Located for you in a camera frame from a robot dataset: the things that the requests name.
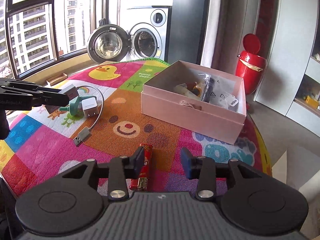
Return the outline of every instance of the dryer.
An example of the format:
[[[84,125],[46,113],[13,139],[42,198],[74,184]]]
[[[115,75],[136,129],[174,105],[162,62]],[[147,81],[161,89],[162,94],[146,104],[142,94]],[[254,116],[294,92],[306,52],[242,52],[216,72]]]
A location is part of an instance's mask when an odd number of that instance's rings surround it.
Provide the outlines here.
[[[87,45],[90,58],[98,64],[147,57],[165,60],[170,13],[169,6],[127,9],[121,27],[104,25],[91,33]]]

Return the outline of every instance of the yellow box on shelf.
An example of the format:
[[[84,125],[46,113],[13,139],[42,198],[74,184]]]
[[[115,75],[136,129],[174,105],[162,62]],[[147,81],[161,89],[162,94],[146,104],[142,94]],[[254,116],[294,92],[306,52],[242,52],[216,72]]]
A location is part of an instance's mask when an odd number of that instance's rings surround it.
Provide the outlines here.
[[[307,96],[306,103],[314,109],[317,109],[319,106],[318,101],[312,99],[310,96]]]

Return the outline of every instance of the pink box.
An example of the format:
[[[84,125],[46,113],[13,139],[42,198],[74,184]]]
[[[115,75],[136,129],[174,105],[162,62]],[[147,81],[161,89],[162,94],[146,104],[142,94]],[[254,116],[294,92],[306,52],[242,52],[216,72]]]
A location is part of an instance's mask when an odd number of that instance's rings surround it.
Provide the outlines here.
[[[172,92],[173,87],[177,84],[197,81],[195,73],[207,73],[215,80],[217,77],[224,80],[229,87],[229,91],[226,92],[239,100],[235,111]],[[200,106],[201,110],[181,105],[182,101]],[[177,61],[143,85],[141,112],[179,127],[234,144],[246,119],[244,82],[241,77]]]

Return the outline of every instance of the silver bolt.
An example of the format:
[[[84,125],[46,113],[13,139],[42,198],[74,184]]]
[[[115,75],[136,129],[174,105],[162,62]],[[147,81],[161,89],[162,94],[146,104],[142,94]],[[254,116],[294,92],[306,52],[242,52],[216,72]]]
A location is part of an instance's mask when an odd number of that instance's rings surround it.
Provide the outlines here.
[[[113,198],[122,198],[125,196],[125,192],[123,190],[116,189],[110,192],[110,196]]]
[[[198,192],[198,196],[199,196],[200,198],[209,198],[209,197],[213,197],[213,195],[214,195],[214,193],[213,193],[211,190],[207,190],[207,189],[205,189],[205,190],[200,190],[200,191]]]

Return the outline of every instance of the white cable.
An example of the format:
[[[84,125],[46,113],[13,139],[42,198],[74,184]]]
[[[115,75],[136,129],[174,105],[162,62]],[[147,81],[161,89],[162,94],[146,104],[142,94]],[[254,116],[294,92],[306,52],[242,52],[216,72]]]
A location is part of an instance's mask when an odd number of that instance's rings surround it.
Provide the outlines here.
[[[100,113],[97,117],[97,119],[94,121],[93,125],[89,128],[89,127],[84,127],[79,133],[78,133],[78,136],[76,138],[73,139],[73,142],[75,143],[75,145],[77,147],[80,146],[80,144],[82,144],[84,141],[86,141],[91,135],[91,130],[92,128],[97,124],[97,122],[99,121],[101,115],[102,115],[102,111],[103,111],[103,107],[104,107],[104,97],[103,97],[103,94],[102,92],[95,88],[95,87],[92,87],[92,86],[80,86],[80,87],[77,87],[77,90],[80,89],[80,88],[83,88],[83,87],[87,87],[87,88],[93,88],[94,90],[96,90],[101,98],[102,98],[102,104],[101,104],[101,109],[100,109]]]

